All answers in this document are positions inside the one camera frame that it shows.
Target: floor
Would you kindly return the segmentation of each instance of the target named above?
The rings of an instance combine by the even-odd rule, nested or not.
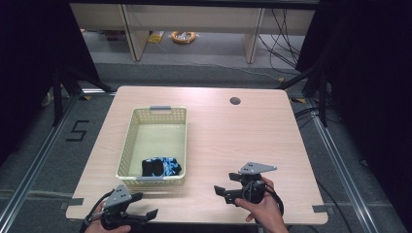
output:
[[[127,42],[108,41],[103,33],[98,31],[84,32],[91,57],[103,72],[103,66],[128,65],[140,69],[143,65],[173,65],[187,69],[189,66],[202,66],[216,70],[235,70],[253,79],[270,77],[280,82],[283,77],[298,74],[292,66],[281,59],[271,56],[263,42],[257,45],[257,54],[253,64],[248,64],[244,56],[242,35],[198,33],[196,39],[187,45],[177,45],[169,37],[170,32],[165,32],[160,44],[147,44],[140,61],[132,61]],[[269,35],[262,36],[262,40],[270,48],[274,40]],[[304,37],[289,37],[290,44],[300,49]],[[288,48],[285,40],[281,45]],[[294,63],[292,54],[285,49],[276,47],[275,51]],[[272,70],[273,73],[260,73],[262,70]],[[121,83],[120,71],[116,71],[110,77],[102,74],[107,83]],[[361,155],[353,144],[345,126],[339,120],[339,115],[334,110],[327,110],[327,128],[316,118],[316,113],[306,113],[305,109],[316,105],[316,96],[299,102],[301,85],[291,87],[288,95],[292,100],[292,108],[299,117],[296,118],[302,139],[308,151],[308,155],[319,182],[321,194],[327,206],[329,221],[322,226],[289,226],[291,232],[406,232],[400,222],[391,203],[385,196],[373,174],[367,169],[367,164],[361,163]],[[68,221],[64,218],[64,205],[70,200],[76,181],[81,173],[73,173],[73,167],[82,170],[87,160],[87,153],[91,151],[93,140],[84,141],[81,146],[73,147],[66,143],[66,138],[61,135],[70,135],[71,120],[92,117],[94,125],[87,131],[91,138],[98,135],[99,125],[104,120],[104,115],[88,116],[93,111],[107,111],[113,96],[95,96],[93,104],[87,101],[76,101],[73,113],[67,118],[67,125],[62,126],[62,132],[56,142],[53,142],[50,150],[58,151],[51,154],[63,154],[70,151],[71,156],[46,156],[44,161],[38,160],[39,151],[48,150],[42,147],[43,142],[50,140],[53,129],[52,106],[45,106],[39,113],[27,136],[22,140],[25,145],[21,147],[17,155],[10,159],[0,169],[0,210],[12,206],[18,209],[15,216],[11,216],[13,224],[2,228],[1,232],[77,232],[79,221]],[[67,105],[70,99],[64,100]],[[40,166],[37,174],[28,174],[33,167],[33,161]],[[53,164],[62,164],[58,168],[58,174]],[[29,186],[25,202],[10,205],[14,191],[24,182],[33,181]],[[235,232],[233,228],[190,228],[188,232]]]

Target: aluminum rail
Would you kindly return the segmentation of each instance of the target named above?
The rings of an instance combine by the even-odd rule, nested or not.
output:
[[[66,105],[64,115],[62,116],[60,122],[51,129],[46,141],[43,143],[36,157],[27,170],[24,178],[20,182],[18,188],[15,190],[12,198],[9,200],[6,208],[3,210],[0,216],[0,232],[7,233],[15,220],[18,211],[24,203],[24,200],[39,176],[46,160],[49,157],[50,152],[56,142],[61,129],[63,128],[67,116],[76,104],[79,95],[70,96],[68,103]]]
[[[312,99],[308,99],[308,104],[311,108],[316,107]],[[373,219],[372,214],[369,211],[369,208],[364,202],[363,197],[361,196],[361,193],[358,190],[354,180],[352,179],[352,176],[345,165],[345,161],[343,160],[342,156],[339,153],[339,150],[334,144],[332,137],[329,134],[329,131],[327,130],[327,128],[324,127],[324,125],[321,123],[318,117],[315,117],[314,120],[318,128],[318,131],[322,137],[322,140],[325,143],[327,152],[329,153],[332,163],[340,178],[340,181],[342,182],[342,185],[345,188],[349,200],[351,201],[355,209],[355,213],[357,214],[360,220],[360,225],[362,226],[364,232],[379,232],[376,222]]]

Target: basket handle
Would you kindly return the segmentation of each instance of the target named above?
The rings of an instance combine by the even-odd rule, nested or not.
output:
[[[152,114],[172,114],[171,106],[150,106],[150,110]]]

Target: fingers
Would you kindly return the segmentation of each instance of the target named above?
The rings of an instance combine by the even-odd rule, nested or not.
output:
[[[273,182],[271,180],[269,180],[268,178],[266,178],[266,177],[261,177],[261,178],[266,183],[266,185],[270,186],[269,188],[272,189],[272,191],[274,191],[273,190]]]
[[[109,231],[110,233],[127,233],[129,232],[131,227],[129,225],[120,226],[114,230]]]
[[[255,218],[255,216],[253,215],[253,214],[249,214],[247,217],[246,217],[246,221],[247,222],[250,222],[251,220],[253,220]]]
[[[246,201],[245,199],[242,199],[242,198],[236,198],[236,200],[234,200],[234,202],[239,207],[242,207],[243,209],[248,210],[250,212],[253,212],[256,208],[255,204],[250,203],[250,202],[248,202],[248,201]]]
[[[99,205],[96,207],[96,210],[94,210],[95,213],[101,212],[103,209],[103,203],[104,201],[100,202]]]

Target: yellow object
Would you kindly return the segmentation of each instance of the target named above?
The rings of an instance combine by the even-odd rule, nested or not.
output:
[[[195,38],[196,34],[194,32],[172,32],[172,40],[179,44],[188,44],[191,43]]]
[[[154,31],[148,38],[148,43],[159,44],[163,37],[164,31]]]
[[[290,98],[289,101],[291,103],[306,104],[306,100],[304,98]]]

